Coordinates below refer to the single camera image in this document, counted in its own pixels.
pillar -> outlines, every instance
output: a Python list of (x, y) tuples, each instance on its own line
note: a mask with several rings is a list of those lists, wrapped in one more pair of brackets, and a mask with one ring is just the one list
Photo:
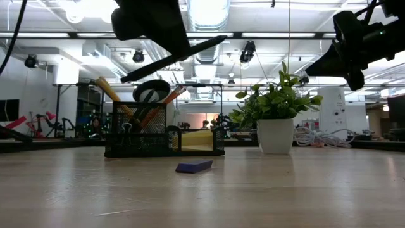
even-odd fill
[[(320, 130), (332, 133), (336, 130), (347, 129), (344, 89), (342, 87), (324, 87), (318, 89), (318, 95), (323, 96), (320, 106)], [(346, 131), (334, 135), (347, 139)]]
[[(68, 58), (62, 58), (57, 66), (54, 66), (55, 84), (76, 84), (78, 82), (80, 66)], [(62, 123), (62, 118), (67, 118), (76, 123), (77, 113), (77, 92), (76, 86), (64, 86), (61, 88), (62, 94), (59, 101), (58, 122)]]

white flower pot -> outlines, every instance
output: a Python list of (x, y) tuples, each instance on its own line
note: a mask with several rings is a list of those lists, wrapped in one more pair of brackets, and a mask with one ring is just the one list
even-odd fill
[(289, 154), (293, 136), (292, 119), (258, 120), (259, 147), (264, 154)]

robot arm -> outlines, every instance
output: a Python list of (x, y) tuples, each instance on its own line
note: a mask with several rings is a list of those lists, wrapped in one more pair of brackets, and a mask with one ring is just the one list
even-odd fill
[[(375, 7), (381, 5), (386, 17), (397, 16), (390, 24), (369, 25)], [(342, 11), (333, 17), (336, 40), (327, 53), (306, 69), (309, 76), (344, 77), (352, 91), (365, 84), (362, 70), (382, 58), (393, 60), (395, 54), (405, 50), (402, 31), (405, 29), (405, 1), (373, 0), (357, 12)], [(363, 13), (363, 20), (357, 17)]]

purple eraser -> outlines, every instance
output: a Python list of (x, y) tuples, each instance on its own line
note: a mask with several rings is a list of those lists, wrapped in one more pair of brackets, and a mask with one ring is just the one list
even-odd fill
[(196, 160), (188, 163), (179, 163), (176, 168), (176, 172), (194, 174), (211, 168), (213, 164), (212, 160)]

potted plant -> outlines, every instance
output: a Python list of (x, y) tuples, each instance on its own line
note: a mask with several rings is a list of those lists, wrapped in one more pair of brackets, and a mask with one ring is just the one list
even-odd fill
[[(301, 111), (308, 109), (319, 111), (322, 97), (298, 97), (293, 86), (299, 84), (297, 75), (288, 74), (287, 66), (282, 63), (283, 71), (279, 71), (280, 83), (271, 83), (268, 91), (259, 91), (260, 85), (251, 87), (251, 95), (245, 99), (245, 106), (233, 110), (229, 117), (233, 122), (258, 124), (258, 141), (263, 153), (288, 154), (292, 147), (294, 135), (293, 118)], [(236, 94), (237, 98), (248, 96), (247, 89)]]

